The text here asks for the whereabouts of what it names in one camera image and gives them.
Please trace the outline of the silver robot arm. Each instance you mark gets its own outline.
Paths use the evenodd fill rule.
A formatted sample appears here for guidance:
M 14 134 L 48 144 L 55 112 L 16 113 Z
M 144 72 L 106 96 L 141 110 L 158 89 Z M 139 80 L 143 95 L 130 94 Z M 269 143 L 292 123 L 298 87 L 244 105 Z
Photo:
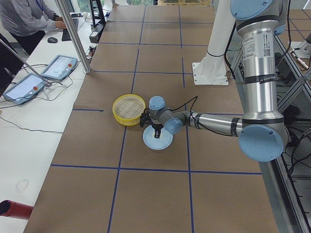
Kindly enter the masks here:
M 242 39 L 244 115 L 229 118 L 193 110 L 176 112 L 162 97 L 154 96 L 149 101 L 144 141 L 151 139 L 165 148 L 171 140 L 161 138 L 162 130 L 173 136 L 190 126 L 237 137 L 241 151 L 253 160 L 268 162 L 279 157 L 289 136 L 283 115 L 277 110 L 274 37 L 284 32 L 289 8 L 287 0 L 220 1 L 207 54 L 201 62 L 193 63 L 193 76 L 197 84 L 227 83 L 219 70 L 225 67 L 226 47 L 236 31 Z

